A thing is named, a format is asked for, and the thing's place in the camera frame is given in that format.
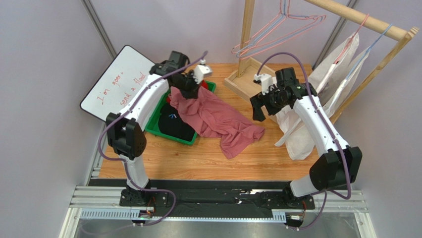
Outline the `pink t shirt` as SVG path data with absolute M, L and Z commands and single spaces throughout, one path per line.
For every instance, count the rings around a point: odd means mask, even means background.
M 236 157 L 264 136 L 264 127 L 255 125 L 202 86 L 196 99 L 184 98 L 181 90 L 175 87 L 170 88 L 169 97 L 170 105 L 177 109 L 182 121 L 192 127 L 199 136 L 220 138 L 220 147 L 227 159 Z

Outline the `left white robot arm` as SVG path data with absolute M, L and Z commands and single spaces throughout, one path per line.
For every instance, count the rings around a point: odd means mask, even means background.
M 113 160 L 121 161 L 124 166 L 127 176 L 126 188 L 122 192 L 124 198 L 145 200 L 155 192 L 151 189 L 143 162 L 147 139 L 142 125 L 148 122 L 171 86 L 190 93 L 199 88 L 206 74 L 212 72 L 206 64 L 207 54 L 204 51 L 198 59 L 190 61 L 187 55 L 172 51 L 169 59 L 148 67 L 143 85 L 123 109 L 107 115 L 106 128 L 100 137 L 107 137 L 108 145 L 118 155 Z

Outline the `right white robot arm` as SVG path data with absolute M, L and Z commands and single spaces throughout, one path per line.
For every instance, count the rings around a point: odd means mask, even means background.
M 262 90 L 250 98 L 253 120 L 265 120 L 262 107 L 269 115 L 275 115 L 289 106 L 304 123 L 317 149 L 319 159 L 308 175 L 290 182 L 293 196 L 303 197 L 344 185 L 350 189 L 362 152 L 359 147 L 351 147 L 338 134 L 322 109 L 313 86 L 307 81 L 300 83 L 291 67 L 276 71 L 275 77 L 256 74 L 254 83 Z

